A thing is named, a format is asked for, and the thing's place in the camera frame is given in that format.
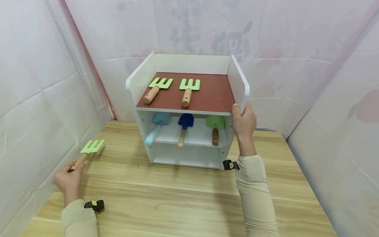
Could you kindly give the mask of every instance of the brown shelf board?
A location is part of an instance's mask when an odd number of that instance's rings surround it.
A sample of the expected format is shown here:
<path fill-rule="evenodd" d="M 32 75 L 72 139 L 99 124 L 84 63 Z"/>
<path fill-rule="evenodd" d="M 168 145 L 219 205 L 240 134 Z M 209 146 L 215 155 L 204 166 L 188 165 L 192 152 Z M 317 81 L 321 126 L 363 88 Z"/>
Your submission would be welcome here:
<path fill-rule="evenodd" d="M 154 78 L 156 77 L 172 78 L 173 82 L 168 89 L 161 89 L 149 105 L 143 102 L 143 97 L 151 89 L 146 88 L 136 107 L 230 113 L 234 104 L 227 75 L 157 72 Z M 192 91 L 188 108 L 182 107 L 184 90 L 179 90 L 183 78 L 200 79 L 200 89 Z"/>

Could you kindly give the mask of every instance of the shelf unit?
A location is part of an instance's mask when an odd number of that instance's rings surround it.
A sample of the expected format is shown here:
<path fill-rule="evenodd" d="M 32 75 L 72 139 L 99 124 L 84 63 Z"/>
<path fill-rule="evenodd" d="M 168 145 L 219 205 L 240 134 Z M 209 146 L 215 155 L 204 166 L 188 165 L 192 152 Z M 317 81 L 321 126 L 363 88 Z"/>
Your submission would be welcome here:
<path fill-rule="evenodd" d="M 156 77 L 173 78 L 166 90 L 160 90 L 151 104 L 143 103 L 148 85 Z M 200 79 L 200 90 L 193 91 L 188 108 L 181 107 L 184 91 L 179 90 L 182 78 Z M 233 103 L 244 110 L 250 86 L 235 57 L 218 55 L 180 55 L 151 53 L 125 83 L 129 100 L 143 140 L 156 126 L 152 120 L 157 112 L 169 112 L 170 124 L 162 126 L 152 145 L 145 145 L 151 163 L 221 169 L 227 158 L 234 133 L 230 114 Z M 183 113 L 192 113 L 193 127 L 186 132 L 184 147 L 177 148 Z M 219 146 L 212 145 L 212 130 L 205 123 L 208 115 L 225 118 L 219 130 Z"/>

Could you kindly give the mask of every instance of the table surface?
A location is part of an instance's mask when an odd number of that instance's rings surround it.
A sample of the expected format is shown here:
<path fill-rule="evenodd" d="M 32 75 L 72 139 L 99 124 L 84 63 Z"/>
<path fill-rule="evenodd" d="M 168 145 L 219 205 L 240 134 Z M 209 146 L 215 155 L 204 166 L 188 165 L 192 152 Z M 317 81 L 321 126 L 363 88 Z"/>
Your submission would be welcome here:
<path fill-rule="evenodd" d="M 90 157 L 83 199 L 103 199 L 100 236 L 246 236 L 234 171 L 150 164 L 134 122 L 109 122 L 98 138 L 102 154 Z M 324 211 L 283 137 L 255 131 L 266 165 L 281 237 L 335 237 Z M 229 158 L 238 157 L 237 141 Z M 63 194 L 57 190 L 22 236 L 62 236 Z"/>

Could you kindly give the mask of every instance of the person's left hand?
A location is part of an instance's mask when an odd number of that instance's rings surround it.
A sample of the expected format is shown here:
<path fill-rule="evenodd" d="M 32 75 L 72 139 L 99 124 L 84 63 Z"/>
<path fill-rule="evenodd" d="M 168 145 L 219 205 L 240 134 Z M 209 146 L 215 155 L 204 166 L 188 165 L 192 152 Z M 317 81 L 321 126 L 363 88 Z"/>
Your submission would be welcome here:
<path fill-rule="evenodd" d="M 81 184 L 81 174 L 86 167 L 84 163 L 78 165 L 78 168 L 73 172 L 68 172 L 74 165 L 75 160 L 68 163 L 63 169 L 57 172 L 53 178 L 55 184 L 64 194 L 68 192 L 79 192 Z"/>

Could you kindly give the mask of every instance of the fabric backdrop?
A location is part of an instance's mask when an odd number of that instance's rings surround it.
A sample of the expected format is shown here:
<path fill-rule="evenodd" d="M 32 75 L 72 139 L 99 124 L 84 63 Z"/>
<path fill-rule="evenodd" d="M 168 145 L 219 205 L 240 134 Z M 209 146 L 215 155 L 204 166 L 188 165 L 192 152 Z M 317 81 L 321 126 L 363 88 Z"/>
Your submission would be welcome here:
<path fill-rule="evenodd" d="M 66 0 L 118 119 L 151 52 L 234 54 L 258 126 L 287 137 L 372 16 L 375 0 Z"/>
<path fill-rule="evenodd" d="M 0 236 L 15 237 L 111 112 L 63 1 L 0 1 L 0 29 Z"/>
<path fill-rule="evenodd" d="M 378 20 L 288 139 L 341 237 L 379 235 Z"/>

